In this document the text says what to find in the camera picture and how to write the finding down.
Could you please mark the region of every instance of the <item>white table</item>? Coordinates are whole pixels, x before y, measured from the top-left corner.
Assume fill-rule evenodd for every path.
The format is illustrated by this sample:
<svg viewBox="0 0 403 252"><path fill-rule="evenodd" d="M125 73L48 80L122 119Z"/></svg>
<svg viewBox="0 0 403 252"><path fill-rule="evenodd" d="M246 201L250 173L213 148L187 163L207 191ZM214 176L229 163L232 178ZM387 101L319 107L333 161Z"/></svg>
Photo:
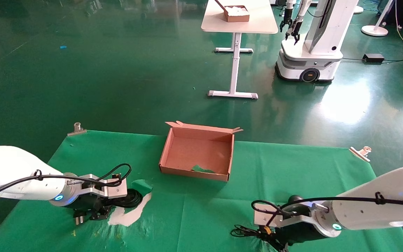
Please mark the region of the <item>white table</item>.
<svg viewBox="0 0 403 252"><path fill-rule="evenodd" d="M230 32L232 33L232 48L216 48L216 51L232 51L232 73L230 91L209 91L209 96L228 96L257 99L256 93L236 92L237 74L239 72L239 54L241 52L249 53L249 48L240 48L242 33L267 33L275 34L278 32L278 26L275 16L270 7L269 0L220 0L226 5L244 5L249 14L248 22L226 22L224 11L214 1L209 0L206 6L205 16L201 24L204 32Z"/></svg>

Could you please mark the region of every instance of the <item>table foot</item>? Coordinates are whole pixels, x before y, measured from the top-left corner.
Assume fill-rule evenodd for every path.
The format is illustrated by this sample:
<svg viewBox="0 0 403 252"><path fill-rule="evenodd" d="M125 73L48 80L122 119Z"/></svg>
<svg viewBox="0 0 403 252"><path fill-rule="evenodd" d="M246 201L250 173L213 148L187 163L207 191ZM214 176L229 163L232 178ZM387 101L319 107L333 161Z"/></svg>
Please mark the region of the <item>table foot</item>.
<svg viewBox="0 0 403 252"><path fill-rule="evenodd" d="M232 53L233 49L232 48L226 48L226 47L216 47L214 49L216 53ZM253 53L252 48L241 48L240 49L241 53Z"/></svg>
<svg viewBox="0 0 403 252"><path fill-rule="evenodd" d="M226 96L226 97L239 97L239 98L250 98L257 99L258 96L256 93L243 93L243 92L235 92L234 94L229 91L214 91L210 90L208 96Z"/></svg>

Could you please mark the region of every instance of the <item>green floor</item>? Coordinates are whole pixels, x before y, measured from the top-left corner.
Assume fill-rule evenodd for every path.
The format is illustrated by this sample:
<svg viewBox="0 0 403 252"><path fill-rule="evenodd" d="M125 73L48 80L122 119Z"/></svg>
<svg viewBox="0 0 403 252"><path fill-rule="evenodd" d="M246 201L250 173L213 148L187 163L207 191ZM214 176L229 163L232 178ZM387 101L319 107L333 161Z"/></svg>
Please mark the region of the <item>green floor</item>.
<svg viewBox="0 0 403 252"><path fill-rule="evenodd" d="M231 55L212 50L231 35L202 32L205 3L104 0L98 9L92 1L0 0L0 145L47 161L76 121L166 134L163 122L180 120L240 126L243 141L368 145L377 175L403 166L403 62L342 62L330 86L292 85L275 77L283 34L244 35L242 46L255 52L241 55L238 90L259 99L209 98L208 90L229 88ZM371 11L353 17L344 56L403 59L393 27L383 38L360 32L375 19ZM0 220L12 206L0 202Z"/></svg>

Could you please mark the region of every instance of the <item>cardboard box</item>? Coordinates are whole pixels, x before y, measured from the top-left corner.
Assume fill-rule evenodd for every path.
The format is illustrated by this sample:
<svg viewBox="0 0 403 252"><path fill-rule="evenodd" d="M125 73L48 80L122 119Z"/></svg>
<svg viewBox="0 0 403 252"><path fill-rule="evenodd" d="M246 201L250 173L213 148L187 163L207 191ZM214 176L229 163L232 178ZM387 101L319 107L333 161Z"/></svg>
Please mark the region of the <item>cardboard box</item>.
<svg viewBox="0 0 403 252"><path fill-rule="evenodd" d="M247 8L245 8L245 6L243 5L228 5L228 6L223 6L219 0L215 0L220 7L222 7L222 9L224 10L224 16L227 19L227 22L248 22L250 20L250 14L248 15L244 15L244 16L230 16L230 14L228 13L227 9L225 7L238 7L238 8L242 8L245 9L247 12Z"/></svg>
<svg viewBox="0 0 403 252"><path fill-rule="evenodd" d="M181 121L166 123L171 129L160 159L162 173L229 180L234 133L243 129L185 124Z"/></svg>

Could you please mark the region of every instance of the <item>green tablecloth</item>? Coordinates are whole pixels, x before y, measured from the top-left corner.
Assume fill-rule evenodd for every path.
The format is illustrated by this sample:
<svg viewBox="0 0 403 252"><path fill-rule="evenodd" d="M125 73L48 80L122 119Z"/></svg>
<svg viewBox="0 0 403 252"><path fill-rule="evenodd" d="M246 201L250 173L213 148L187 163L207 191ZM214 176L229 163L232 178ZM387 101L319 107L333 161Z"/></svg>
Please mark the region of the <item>green tablecloth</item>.
<svg viewBox="0 0 403 252"><path fill-rule="evenodd" d="M67 137L49 164L62 172L103 175L120 163L128 182L145 179L152 199L129 227L107 220L75 226L70 209L21 201L0 226L0 252L26 251L271 251L253 238L229 235L234 224L253 227L250 203L335 196L375 177L347 149L235 142L229 182L161 174L165 137L88 131ZM338 238L295 244L291 252L403 252L400 228L343 231Z"/></svg>

